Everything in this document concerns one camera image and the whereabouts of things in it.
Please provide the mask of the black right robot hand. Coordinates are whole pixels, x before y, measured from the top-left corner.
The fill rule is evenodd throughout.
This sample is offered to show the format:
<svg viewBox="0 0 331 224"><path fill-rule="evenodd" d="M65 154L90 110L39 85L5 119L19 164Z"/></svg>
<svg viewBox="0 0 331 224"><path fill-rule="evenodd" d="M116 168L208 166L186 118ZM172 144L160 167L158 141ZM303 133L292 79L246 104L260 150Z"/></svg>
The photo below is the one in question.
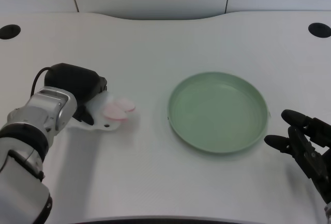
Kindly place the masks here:
<svg viewBox="0 0 331 224"><path fill-rule="evenodd" d="M293 110L284 110L281 117L290 126L288 137L267 135L267 145L291 155L305 175L311 179L325 203L330 203L330 150L320 154L312 143L330 148L330 125Z"/></svg>

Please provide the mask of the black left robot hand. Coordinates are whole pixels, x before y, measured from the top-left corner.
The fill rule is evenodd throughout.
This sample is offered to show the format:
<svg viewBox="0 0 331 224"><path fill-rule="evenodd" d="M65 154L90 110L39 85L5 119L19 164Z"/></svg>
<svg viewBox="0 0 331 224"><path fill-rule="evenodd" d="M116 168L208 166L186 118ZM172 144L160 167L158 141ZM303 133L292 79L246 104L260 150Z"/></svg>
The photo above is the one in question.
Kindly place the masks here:
<svg viewBox="0 0 331 224"><path fill-rule="evenodd" d="M90 126L94 125L86 103L107 90L107 80L104 77L86 68L60 63L50 67L45 75L44 85L72 93L77 101L73 118Z"/></svg>

